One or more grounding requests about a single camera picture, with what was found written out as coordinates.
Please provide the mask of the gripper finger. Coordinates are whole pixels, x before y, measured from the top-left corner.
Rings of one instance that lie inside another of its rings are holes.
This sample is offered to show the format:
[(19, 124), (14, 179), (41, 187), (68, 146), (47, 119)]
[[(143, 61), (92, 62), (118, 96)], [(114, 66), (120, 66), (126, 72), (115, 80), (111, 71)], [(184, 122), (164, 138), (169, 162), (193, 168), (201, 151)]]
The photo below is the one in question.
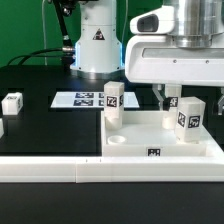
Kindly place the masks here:
[(164, 86), (162, 84), (153, 84), (152, 90), (159, 102), (159, 109), (163, 110), (163, 102), (165, 99)]
[(223, 108), (224, 108), (224, 87), (221, 87), (221, 97), (218, 100), (217, 106), (218, 106), (218, 115), (222, 115)]

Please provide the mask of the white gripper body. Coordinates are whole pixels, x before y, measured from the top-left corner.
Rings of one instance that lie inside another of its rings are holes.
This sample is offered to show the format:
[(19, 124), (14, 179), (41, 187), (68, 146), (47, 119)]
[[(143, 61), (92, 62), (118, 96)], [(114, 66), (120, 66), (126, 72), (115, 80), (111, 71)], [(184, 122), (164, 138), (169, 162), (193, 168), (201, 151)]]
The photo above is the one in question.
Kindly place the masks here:
[(224, 5), (163, 5), (133, 18), (130, 30), (129, 81), (224, 86)]

